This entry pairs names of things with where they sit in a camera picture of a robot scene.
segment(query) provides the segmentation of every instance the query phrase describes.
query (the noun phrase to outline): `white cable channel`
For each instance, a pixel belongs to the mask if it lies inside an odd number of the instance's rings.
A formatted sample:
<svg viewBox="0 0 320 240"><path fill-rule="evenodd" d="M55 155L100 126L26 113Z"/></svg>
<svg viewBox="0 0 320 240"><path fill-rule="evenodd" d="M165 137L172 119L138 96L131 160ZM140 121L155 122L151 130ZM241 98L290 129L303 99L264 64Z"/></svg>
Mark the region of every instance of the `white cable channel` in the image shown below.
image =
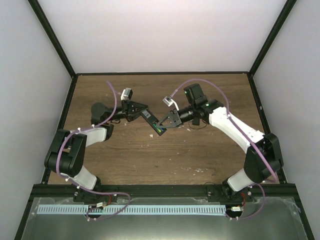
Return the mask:
<svg viewBox="0 0 320 240"><path fill-rule="evenodd" d="M41 215L83 215L89 205L40 204L37 214ZM111 215L123 208L123 205L109 205L95 209L90 215ZM129 205L120 215L206 215L225 216L225 205Z"/></svg>

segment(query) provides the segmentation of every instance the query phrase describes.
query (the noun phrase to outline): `wooden table surface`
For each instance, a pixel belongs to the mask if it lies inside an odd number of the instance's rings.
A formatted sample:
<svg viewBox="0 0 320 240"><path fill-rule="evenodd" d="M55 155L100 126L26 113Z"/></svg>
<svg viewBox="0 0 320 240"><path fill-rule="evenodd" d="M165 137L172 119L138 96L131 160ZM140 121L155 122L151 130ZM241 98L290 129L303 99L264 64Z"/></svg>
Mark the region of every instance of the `wooden table surface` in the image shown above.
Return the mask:
<svg viewBox="0 0 320 240"><path fill-rule="evenodd" d="M249 126L263 132L245 74L79 76L64 129L90 126L91 106L94 103L101 102L113 108L113 93L106 81L110 81L119 93L124 88L131 88L131 100L148 105L153 114L161 119L170 110L163 103L163 98L181 83L193 78L203 78L219 86L228 97L230 111ZM225 102L211 85L204 82L200 85L208 99ZM174 99L180 108L188 105L183 88ZM244 152L223 132L210 125L199 130L192 128L198 126L185 124L158 136L142 117L133 122L124 119L114 126L108 141L87 147L84 166L98 176L102 184L118 185L220 184L243 167ZM66 182L51 173L49 183Z"/></svg>

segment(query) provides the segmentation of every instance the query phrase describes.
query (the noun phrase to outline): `black wire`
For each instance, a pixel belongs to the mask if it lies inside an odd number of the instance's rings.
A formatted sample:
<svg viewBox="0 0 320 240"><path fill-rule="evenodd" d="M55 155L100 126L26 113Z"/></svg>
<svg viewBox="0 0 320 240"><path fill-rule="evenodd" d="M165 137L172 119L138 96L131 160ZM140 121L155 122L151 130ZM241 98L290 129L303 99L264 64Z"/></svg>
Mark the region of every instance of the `black wire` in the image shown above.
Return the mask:
<svg viewBox="0 0 320 240"><path fill-rule="evenodd" d="M193 130L200 130L200 129L204 129L208 124L202 119L202 122L205 124L205 126L202 126L202 127L199 127L199 128L194 128L194 127L191 127L190 126L190 122L191 121L188 121L188 125L189 125L189 128L193 129Z"/></svg>
<svg viewBox="0 0 320 240"><path fill-rule="evenodd" d="M203 184L203 185L206 185L206 184L213 184L213 185L215 185L213 182L211 182L211 181L207 181L205 184ZM207 188L206 187L204 187L203 188L203 192L207 195L208 193L207 193Z"/></svg>

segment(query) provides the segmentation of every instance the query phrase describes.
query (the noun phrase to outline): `white panel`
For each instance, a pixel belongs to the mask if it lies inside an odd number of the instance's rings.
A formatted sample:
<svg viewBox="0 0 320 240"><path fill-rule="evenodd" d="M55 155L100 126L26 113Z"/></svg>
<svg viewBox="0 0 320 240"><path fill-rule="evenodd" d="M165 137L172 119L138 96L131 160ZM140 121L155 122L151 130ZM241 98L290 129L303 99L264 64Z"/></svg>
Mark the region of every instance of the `white panel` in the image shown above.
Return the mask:
<svg viewBox="0 0 320 240"><path fill-rule="evenodd" d="M77 73L248 71L285 0L40 0Z"/></svg>
<svg viewBox="0 0 320 240"><path fill-rule="evenodd" d="M124 205L109 205L94 209L90 215L111 215L120 211ZM86 215L89 205L40 204L38 215ZM225 205L129 205L119 215L204 215L226 217Z"/></svg>
<svg viewBox="0 0 320 240"><path fill-rule="evenodd" d="M11 240L41 181L71 79L28 1L1 1L0 36L0 239Z"/></svg>
<svg viewBox="0 0 320 240"><path fill-rule="evenodd" d="M320 239L320 1L297 1L255 81L284 171Z"/></svg>

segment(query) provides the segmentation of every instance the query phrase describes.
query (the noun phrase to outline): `black metal frame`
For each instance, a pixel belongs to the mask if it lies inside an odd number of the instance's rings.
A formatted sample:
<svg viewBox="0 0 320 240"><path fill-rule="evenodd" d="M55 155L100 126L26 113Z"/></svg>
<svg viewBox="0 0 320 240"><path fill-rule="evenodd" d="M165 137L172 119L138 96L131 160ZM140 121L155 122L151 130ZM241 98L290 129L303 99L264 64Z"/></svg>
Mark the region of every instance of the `black metal frame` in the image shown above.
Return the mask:
<svg viewBox="0 0 320 240"><path fill-rule="evenodd" d="M125 192L133 198L207 198L209 202L220 202L223 205L238 205L240 202L236 200L221 200L220 196L211 194L214 188L220 188L221 185L203 184L203 185L102 185L103 192ZM291 197L295 204L300 208L300 217L306 235L309 240L314 240L306 213L301 204L301 200L295 184L264 184L263 189L267 197ZM74 185L46 185L35 184L32 188L29 200L27 202L22 220L18 227L15 240L22 238L28 216L35 198L75 198L75 193L79 190ZM253 186L250 189L251 197L262 197L262 192L259 187Z"/></svg>
<svg viewBox="0 0 320 240"><path fill-rule="evenodd" d="M45 32L47 33L49 39L51 40L55 50L57 51L58 55L60 56L65 68L69 72L72 81L70 84L70 88L67 94L67 98L62 110L61 118L58 124L58 129L62 129L64 127L68 110L71 104L71 100L75 91L75 87L77 84L78 76L88 76L88 75L176 75L176 74L196 74L196 75L203 75L203 74L246 74L248 77L248 81L251 87L251 91L256 103L256 107L260 116L260 120L264 129L265 133L270 133L270 127L268 125L268 121L262 107L261 100L259 98L259 94L255 85L254 75L257 72L258 67L262 63L264 57L266 56L270 46L272 45L273 41L275 40L278 32L280 31L282 25L284 24L285 20L287 19L291 9L294 7L297 0L287 0L280 15L278 16L273 28L271 29L265 43L263 44L256 60L254 61L251 69L249 72L247 71L237 71L237 72L226 72L226 71L208 71L208 72L124 72L124 73L116 73L116 72L105 72L105 73L75 73L73 70L61 44L57 36L55 35L48 19L45 16L39 2L37 0L28 0L32 9L34 10L36 16L38 17L40 23L42 24ZM287 183L286 176L283 170L277 172L279 181L282 184L264 184L263 189L267 197L293 197L295 203L300 208L300 217L303 222L306 234L308 239L313 240L315 239L313 233L311 231L308 219L306 217L304 208L302 206L299 194L297 192L297 188L295 184ZM21 239L27 219L32 207L32 203L34 198L74 198L75 192L79 190L76 189L73 185L49 185L48 180L50 177L50 171L46 169L44 175L42 177L41 184L35 184L33 186L32 192L30 194L29 200L27 202L24 214L22 216L22 220L18 227L17 234L15 236L16 240ZM224 201L220 197L214 195L208 195L209 192L214 191L215 187L219 187L219 185L102 185L101 191L103 192L110 192L110 191L117 191L117 192L126 192L129 193L134 198L150 198L150 197L193 197L193 198L207 198L211 202L221 202L222 204L238 204L238 200L234 201ZM261 190L254 186L251 189L252 197L261 197L262 193Z"/></svg>

